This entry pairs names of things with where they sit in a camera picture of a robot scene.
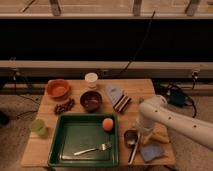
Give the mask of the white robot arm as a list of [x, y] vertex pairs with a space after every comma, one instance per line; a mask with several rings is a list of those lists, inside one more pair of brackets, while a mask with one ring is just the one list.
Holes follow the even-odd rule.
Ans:
[[167, 109], [166, 106], [167, 101], [161, 95], [139, 104], [136, 126], [143, 136], [149, 135], [158, 122], [213, 150], [213, 123], [184, 116]]

